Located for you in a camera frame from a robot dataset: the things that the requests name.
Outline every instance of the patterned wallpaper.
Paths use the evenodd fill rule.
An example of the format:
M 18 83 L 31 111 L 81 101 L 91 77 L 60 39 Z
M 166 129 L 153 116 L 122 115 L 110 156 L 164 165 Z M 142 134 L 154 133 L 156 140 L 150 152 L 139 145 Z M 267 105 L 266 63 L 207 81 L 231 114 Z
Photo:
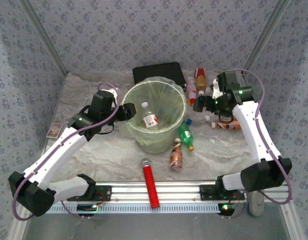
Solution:
M 0 239 L 13 218 L 7 178 L 38 158 L 62 81 L 18 2 L 0 1 Z
M 292 0 L 253 71 L 267 91 L 265 124 L 293 161 L 293 199 L 308 237 L 308 0 Z
M 245 64 L 276 0 L 33 0 L 69 72 Z

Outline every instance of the green bottle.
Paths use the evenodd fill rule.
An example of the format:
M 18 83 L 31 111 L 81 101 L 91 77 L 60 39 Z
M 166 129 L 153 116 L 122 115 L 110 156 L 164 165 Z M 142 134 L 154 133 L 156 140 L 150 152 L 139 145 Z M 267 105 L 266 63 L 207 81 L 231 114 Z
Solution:
M 194 146 L 193 146 L 194 138 L 193 138 L 191 131 L 189 130 L 188 125 L 185 122 L 182 122 L 182 124 L 178 127 L 178 133 L 179 133 L 182 143 L 188 147 L 189 151 L 193 151 L 194 150 Z

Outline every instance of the light green trash can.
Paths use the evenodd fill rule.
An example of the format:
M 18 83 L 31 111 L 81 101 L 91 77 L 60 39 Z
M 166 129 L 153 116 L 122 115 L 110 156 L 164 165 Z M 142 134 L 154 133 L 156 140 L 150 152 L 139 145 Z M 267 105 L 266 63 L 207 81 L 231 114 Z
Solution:
M 158 119 L 158 130 L 145 128 L 141 107 L 145 101 Z M 159 154 L 168 150 L 186 114 L 183 89 L 170 79 L 149 77 L 136 84 L 125 95 L 122 104 L 130 102 L 135 104 L 137 113 L 131 120 L 119 124 L 120 132 L 135 138 L 138 146 L 147 153 Z

